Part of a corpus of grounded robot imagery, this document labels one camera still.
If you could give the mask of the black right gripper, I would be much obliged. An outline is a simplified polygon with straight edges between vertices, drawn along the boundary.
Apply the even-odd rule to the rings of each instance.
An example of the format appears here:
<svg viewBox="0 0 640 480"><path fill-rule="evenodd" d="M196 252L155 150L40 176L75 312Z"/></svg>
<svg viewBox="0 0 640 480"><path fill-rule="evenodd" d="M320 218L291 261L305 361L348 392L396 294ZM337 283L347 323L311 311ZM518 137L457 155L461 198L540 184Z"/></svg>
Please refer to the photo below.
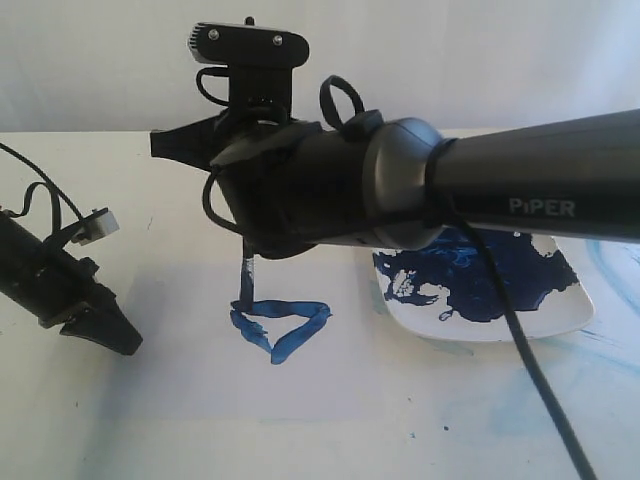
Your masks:
<svg viewBox="0 0 640 480"><path fill-rule="evenodd" d="M149 133L150 155L207 171L218 184L233 221L213 208L209 219L239 235L243 257L280 260L305 253L320 240L300 232L284 199L284 181L300 145L324 129L318 121L288 116L280 107L228 107L210 117Z"/></svg>

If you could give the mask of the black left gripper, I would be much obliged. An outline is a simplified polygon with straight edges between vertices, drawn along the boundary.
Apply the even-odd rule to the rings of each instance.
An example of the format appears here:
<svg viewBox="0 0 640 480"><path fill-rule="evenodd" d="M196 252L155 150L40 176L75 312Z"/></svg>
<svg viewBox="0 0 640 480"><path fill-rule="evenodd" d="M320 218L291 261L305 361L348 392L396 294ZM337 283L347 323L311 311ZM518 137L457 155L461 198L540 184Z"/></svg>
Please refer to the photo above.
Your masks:
<svg viewBox="0 0 640 480"><path fill-rule="evenodd" d="M133 355L143 337L116 305L115 294L94 278L98 265L65 252L9 262L9 298L44 328L88 340L120 355Z"/></svg>

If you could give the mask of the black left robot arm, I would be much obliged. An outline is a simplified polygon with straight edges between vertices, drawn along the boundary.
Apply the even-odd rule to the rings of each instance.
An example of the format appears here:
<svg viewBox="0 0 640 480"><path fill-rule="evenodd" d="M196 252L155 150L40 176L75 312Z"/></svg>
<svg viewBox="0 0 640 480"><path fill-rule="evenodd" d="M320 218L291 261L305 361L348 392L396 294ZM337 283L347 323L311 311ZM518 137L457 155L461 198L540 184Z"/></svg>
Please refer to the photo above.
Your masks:
<svg viewBox="0 0 640 480"><path fill-rule="evenodd" d="M96 279L99 266L77 259L65 245L73 223L41 240L8 214L1 215L1 293L59 334L131 356L143 338L121 311L115 293Z"/></svg>

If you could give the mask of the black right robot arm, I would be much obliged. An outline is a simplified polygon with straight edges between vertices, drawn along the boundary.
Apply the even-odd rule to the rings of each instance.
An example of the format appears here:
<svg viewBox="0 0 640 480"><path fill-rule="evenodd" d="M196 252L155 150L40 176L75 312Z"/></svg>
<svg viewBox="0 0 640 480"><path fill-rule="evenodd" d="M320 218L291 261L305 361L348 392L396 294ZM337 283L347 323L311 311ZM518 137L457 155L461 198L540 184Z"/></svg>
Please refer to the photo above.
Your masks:
<svg viewBox="0 0 640 480"><path fill-rule="evenodd" d="M490 230L635 241L635 110L465 138L417 118L318 122L222 114L150 134L150 152L209 174L220 225L258 255L317 245L419 250L463 219Z"/></svg>

